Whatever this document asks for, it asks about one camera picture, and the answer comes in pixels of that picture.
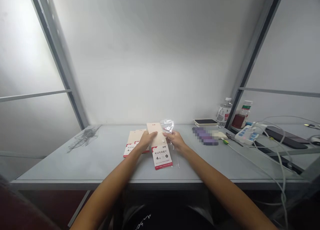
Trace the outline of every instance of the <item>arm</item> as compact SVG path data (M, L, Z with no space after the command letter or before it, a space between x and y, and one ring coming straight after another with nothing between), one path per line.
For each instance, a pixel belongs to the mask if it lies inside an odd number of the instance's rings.
M242 227L250 230L277 229L240 188L189 148L180 133L163 135L172 140L204 184Z
M98 229L105 216L110 212L123 188L135 170L142 152L152 142L157 132L145 131L138 145L131 153L103 180L83 207L71 230Z

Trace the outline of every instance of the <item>white label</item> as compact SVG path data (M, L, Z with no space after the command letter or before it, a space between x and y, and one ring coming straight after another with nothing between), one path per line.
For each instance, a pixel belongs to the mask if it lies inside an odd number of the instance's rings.
M129 155L129 153L131 153L131 151L134 149L134 147L137 145L137 143L136 144L127 144L127 146L126 146L126 149L124 150L124 154L123 154L123 157L126 157L126 156L128 156Z
M230 111L231 108L220 107L218 111L217 120L219 122L226 122L228 120Z
M168 145L152 147L152 156L156 170L172 166L172 159L169 153Z

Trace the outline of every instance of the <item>red label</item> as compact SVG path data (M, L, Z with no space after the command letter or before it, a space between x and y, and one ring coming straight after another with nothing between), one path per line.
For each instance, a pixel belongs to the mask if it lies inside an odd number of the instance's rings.
M162 164L162 165L160 165L160 166L155 166L154 168L155 168L156 170L158 170L158 169L165 168L165 167L170 167L170 166L173 166L173 163L172 163L172 162L171 162L171 163L165 163L165 164Z

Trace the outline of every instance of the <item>power strip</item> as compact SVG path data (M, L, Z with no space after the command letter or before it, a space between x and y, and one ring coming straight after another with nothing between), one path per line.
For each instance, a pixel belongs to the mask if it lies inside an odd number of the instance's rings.
M252 145L253 141L263 133L266 127L265 124L253 123L252 126L245 126L234 138L241 143Z

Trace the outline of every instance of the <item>person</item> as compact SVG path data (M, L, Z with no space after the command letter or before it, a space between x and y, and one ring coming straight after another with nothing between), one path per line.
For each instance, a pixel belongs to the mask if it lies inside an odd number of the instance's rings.
M171 139L175 149L188 160L203 183L241 227L277 229L251 199L228 178L189 148L177 131L162 133ZM103 180L85 204L71 230L98 229L110 213L113 204L125 188L142 152L151 144L157 132L145 131L132 152ZM122 229L216 229L212 222L188 206L170 204L159 199L144 205L124 223Z

